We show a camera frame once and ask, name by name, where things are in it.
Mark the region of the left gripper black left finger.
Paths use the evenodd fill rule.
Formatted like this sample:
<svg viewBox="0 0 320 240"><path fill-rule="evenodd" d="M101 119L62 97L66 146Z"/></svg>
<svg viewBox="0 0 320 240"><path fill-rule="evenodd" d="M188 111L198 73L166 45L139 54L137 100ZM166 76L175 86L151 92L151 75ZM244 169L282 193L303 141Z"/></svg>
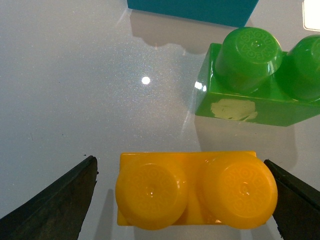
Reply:
<svg viewBox="0 0 320 240"><path fill-rule="evenodd" d="M76 240L97 182L98 162L89 156L0 220L2 240Z"/></svg>

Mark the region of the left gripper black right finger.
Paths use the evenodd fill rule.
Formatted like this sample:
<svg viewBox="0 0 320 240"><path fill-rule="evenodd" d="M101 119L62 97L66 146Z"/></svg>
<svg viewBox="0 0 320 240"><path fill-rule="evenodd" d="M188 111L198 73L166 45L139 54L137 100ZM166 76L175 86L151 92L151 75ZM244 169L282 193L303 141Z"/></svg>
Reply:
<svg viewBox="0 0 320 240"><path fill-rule="evenodd" d="M269 159L264 164L277 185L278 200L273 218L281 237L284 240L318 240L320 192Z"/></svg>

